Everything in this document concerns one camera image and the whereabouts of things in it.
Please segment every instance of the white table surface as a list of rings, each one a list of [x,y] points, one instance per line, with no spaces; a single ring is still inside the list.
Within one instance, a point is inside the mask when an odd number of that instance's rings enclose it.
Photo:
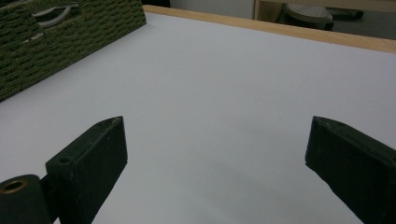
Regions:
[[[396,54],[148,14],[0,104],[0,179],[124,116],[129,163],[94,223],[361,223],[304,154],[314,115],[396,148]]]

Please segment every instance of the wicker basket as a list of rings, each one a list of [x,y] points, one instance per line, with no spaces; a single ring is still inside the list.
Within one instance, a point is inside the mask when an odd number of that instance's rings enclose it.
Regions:
[[[0,102],[146,23],[140,0],[9,2],[0,3]],[[56,8],[70,13],[49,27],[39,22]]]

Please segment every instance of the screw hole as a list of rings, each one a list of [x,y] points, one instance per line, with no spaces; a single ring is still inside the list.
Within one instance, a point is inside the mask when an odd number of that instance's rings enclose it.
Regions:
[[[16,192],[20,189],[23,189],[27,185],[26,180],[14,180],[8,184],[6,184],[4,187],[0,188],[0,193],[4,194],[9,194]]]
[[[70,162],[72,159],[70,157],[63,157],[59,160],[60,163],[64,164],[64,163],[68,163]]]

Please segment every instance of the stool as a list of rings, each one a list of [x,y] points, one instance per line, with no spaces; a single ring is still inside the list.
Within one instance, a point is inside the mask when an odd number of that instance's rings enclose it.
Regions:
[[[325,23],[324,29],[328,31],[334,26],[332,15],[327,11],[326,7],[286,4],[286,13],[299,21]]]

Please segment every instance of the wooden edge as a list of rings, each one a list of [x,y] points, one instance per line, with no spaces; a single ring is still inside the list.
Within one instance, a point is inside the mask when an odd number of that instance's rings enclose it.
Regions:
[[[220,16],[203,12],[188,11],[167,7],[143,6],[146,12],[162,14],[196,21],[208,21],[223,25],[264,31],[278,35],[289,35],[304,39],[316,40],[324,43],[350,46],[360,49],[372,49],[396,53],[396,40],[374,38],[362,35],[348,35],[336,32],[321,31],[303,27],[276,24],[265,21]]]

